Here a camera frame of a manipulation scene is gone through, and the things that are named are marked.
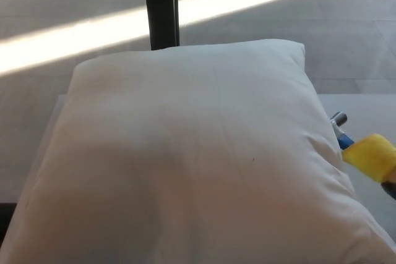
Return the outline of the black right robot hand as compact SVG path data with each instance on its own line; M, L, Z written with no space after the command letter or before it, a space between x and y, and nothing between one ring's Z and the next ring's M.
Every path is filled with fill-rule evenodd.
M390 197L396 200L396 183L395 182L383 182L381 183L381 187L385 193L387 193Z

